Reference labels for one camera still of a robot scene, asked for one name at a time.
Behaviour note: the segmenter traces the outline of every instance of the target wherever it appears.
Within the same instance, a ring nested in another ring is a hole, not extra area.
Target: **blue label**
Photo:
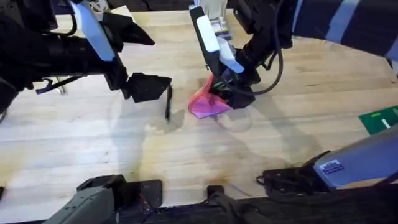
[[[320,165],[319,167],[325,174],[331,174],[333,172],[344,169],[343,165],[341,165],[337,159],[332,160],[327,163],[324,163],[324,164]]]

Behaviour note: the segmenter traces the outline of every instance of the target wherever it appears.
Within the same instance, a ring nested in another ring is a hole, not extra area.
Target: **pink cloth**
[[[188,110],[197,118],[224,113],[231,109],[219,96],[209,93],[213,75],[210,75],[206,84],[200,88],[188,101]]]

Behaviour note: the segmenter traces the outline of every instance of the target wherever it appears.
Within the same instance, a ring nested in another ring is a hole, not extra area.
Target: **wooden tabletop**
[[[165,96],[135,104],[111,92],[103,76],[37,96],[24,91],[0,124],[0,223],[46,219],[86,179],[123,174],[128,180],[161,179],[164,205],[198,203],[209,184],[234,198],[262,197],[254,178],[263,170],[299,166],[327,150],[368,136],[358,115],[398,104],[398,85],[387,62],[370,54],[312,39],[284,50],[284,74],[270,93],[244,110],[196,119],[187,100],[206,70],[188,11],[133,13],[156,41],[127,44],[129,73],[173,78],[170,124]],[[58,18],[68,29],[68,16]],[[232,43],[246,35],[228,11]],[[265,72],[264,88],[277,73]]]

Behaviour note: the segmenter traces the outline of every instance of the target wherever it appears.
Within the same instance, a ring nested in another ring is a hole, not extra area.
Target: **gray robot arm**
[[[340,150],[314,163],[315,172],[330,187],[389,177],[398,171],[398,125]]]
[[[116,223],[112,189],[90,187],[77,192],[73,198],[44,224]]]

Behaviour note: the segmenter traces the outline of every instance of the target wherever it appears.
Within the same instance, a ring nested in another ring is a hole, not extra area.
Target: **green circuit board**
[[[369,134],[376,134],[398,124],[398,106],[359,116]]]

